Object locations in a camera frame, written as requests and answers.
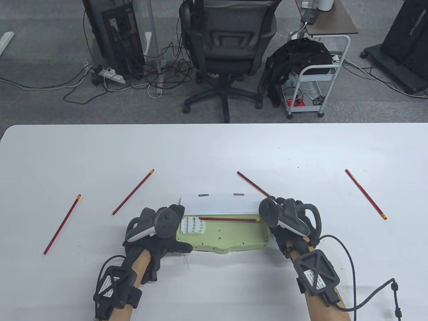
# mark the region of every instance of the red pencil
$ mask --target red pencil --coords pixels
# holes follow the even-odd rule
[[[260,193],[264,194],[266,197],[270,197],[268,193],[266,193],[264,190],[262,190],[260,187],[258,187],[256,184],[254,184],[252,181],[250,181],[247,177],[245,177],[244,174],[241,172],[236,172],[240,177],[245,179],[248,183],[250,183],[251,186],[253,186],[256,190],[258,190]]]
[[[374,202],[374,200],[367,194],[367,192],[364,190],[364,188],[360,185],[360,183],[357,182],[357,180],[355,179],[355,177],[351,174],[351,172],[347,169],[345,169],[345,172],[348,174],[348,176],[354,181],[355,185],[360,189],[360,191],[364,194],[364,196],[369,200],[369,202],[373,205],[373,207],[378,211],[378,213],[380,214],[380,216],[384,219],[387,220],[388,218],[386,217],[386,215],[382,212],[382,210],[379,208],[379,206],[376,205],[376,203]]]
[[[112,213],[112,215],[114,215],[114,214],[116,214],[117,213],[117,211],[118,210],[120,210],[120,208],[123,206],[123,204],[125,204],[126,203],[126,201],[128,201],[129,200],[129,198],[132,196],[132,194],[134,194],[138,189],[139,189],[139,187],[146,181],[146,179],[148,179],[149,178],[149,176],[151,175],[151,174],[153,174],[153,172],[154,172],[155,170],[154,169],[152,169],[151,171],[150,171],[150,173],[149,174],[147,174],[147,176],[145,177],[145,178],[143,178],[143,180],[137,185],[137,187],[136,188],[134,188],[134,190],[126,197],[126,199],[122,202],[122,203],[120,203],[120,205],[117,207],[117,209],[115,209],[114,210],[114,212]]]
[[[48,253],[48,251],[51,248],[52,244],[56,240],[56,237],[58,236],[59,232],[61,232],[62,228],[64,227],[64,224],[67,222],[68,218],[70,217],[71,212],[74,210],[77,202],[80,200],[80,197],[81,197],[81,195],[79,194],[77,196],[76,200],[74,201],[73,205],[71,206],[71,209],[68,211],[67,215],[65,216],[64,220],[62,221],[61,225],[57,229],[57,231],[56,231],[55,235],[53,236],[52,240],[49,242],[47,248],[43,252],[43,255],[46,255]]]
[[[260,218],[199,217],[203,221],[261,222]]]

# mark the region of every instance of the white container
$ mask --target white container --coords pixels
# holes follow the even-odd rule
[[[334,0],[319,0],[318,9],[321,11],[329,11],[333,7]]]

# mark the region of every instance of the floor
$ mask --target floor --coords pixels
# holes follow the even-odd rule
[[[365,47],[381,43],[393,23],[402,0],[342,0],[359,34],[352,36],[348,58],[360,66],[369,62],[359,58]],[[155,23],[161,47],[175,37],[180,0],[153,1]],[[28,86],[49,86],[71,79],[89,60],[82,28],[81,0],[34,1],[2,0],[0,34],[14,31],[15,37],[0,58],[0,77]],[[299,25],[293,0],[284,0],[276,11],[278,33],[285,35]],[[271,55],[284,43],[275,35],[265,54]],[[327,42],[335,50],[340,43]],[[255,90],[261,70],[237,86]],[[197,93],[201,85],[193,82],[164,91],[152,99],[146,90],[109,93],[88,103],[75,105],[62,101],[67,89],[23,91],[0,82],[0,137],[16,124],[148,124],[148,123],[219,123],[220,101],[200,103],[190,114],[181,113],[183,100]],[[76,90],[74,100],[85,101],[99,94],[89,79]],[[231,122],[428,122],[428,103],[396,93],[380,83],[364,80],[341,70],[330,96],[324,118],[316,113],[302,113],[292,120],[284,108],[273,108],[265,98],[262,110],[252,103],[230,100]]]

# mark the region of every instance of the hand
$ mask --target hand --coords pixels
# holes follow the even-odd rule
[[[172,209],[177,215],[178,219],[181,221],[184,215],[184,206],[172,204],[169,206],[169,209]],[[133,228],[133,226],[128,227],[126,233]],[[144,250],[148,250],[151,255],[151,260],[149,266],[144,273],[141,284],[146,283],[147,281],[157,281],[156,272],[161,267],[161,258],[163,258],[167,253],[190,253],[193,250],[192,245],[184,242],[178,242],[175,239],[175,236],[170,238],[160,238],[157,235],[146,236],[134,242],[123,243],[125,247],[126,257],[129,257],[129,263],[132,264]]]
[[[276,200],[277,204],[285,204],[285,199],[282,197],[278,197],[275,200]],[[303,204],[303,202],[295,201],[295,204],[301,205],[301,204]],[[303,238],[307,242],[310,242],[310,241],[317,242],[318,241],[316,239],[317,238],[317,231],[312,226],[310,219],[306,216],[306,211],[304,209],[299,210],[297,212],[297,216],[301,221],[303,221],[309,227],[309,229],[310,229],[309,237],[299,236],[296,233],[294,233],[288,229],[285,229],[283,227],[280,227],[280,226],[269,227],[271,233],[276,238],[276,243],[278,244],[278,247],[279,247],[281,253],[283,253],[285,256],[288,256],[288,257],[289,257],[290,252],[293,250],[293,248],[292,248],[293,240],[296,241],[296,240]]]

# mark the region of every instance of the forearm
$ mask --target forearm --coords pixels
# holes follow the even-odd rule
[[[293,261],[295,261],[299,256],[300,255],[297,251],[291,252],[291,258]],[[334,290],[340,298],[340,302],[338,303],[338,305],[342,308],[345,308],[345,304],[343,303],[339,292],[336,288]],[[340,311],[334,306],[326,306],[321,296],[312,296],[308,292],[306,292],[305,298],[311,321],[351,321],[351,318],[349,317],[349,314],[347,312]]]
[[[141,279],[147,269],[148,264],[150,263],[150,252],[144,250],[143,253],[138,257],[138,259],[132,264],[131,269],[137,274],[137,279],[135,281],[134,287],[139,288]],[[130,304],[127,304],[123,309],[113,309],[113,312],[110,316],[109,321],[129,321],[131,319],[133,307]]]

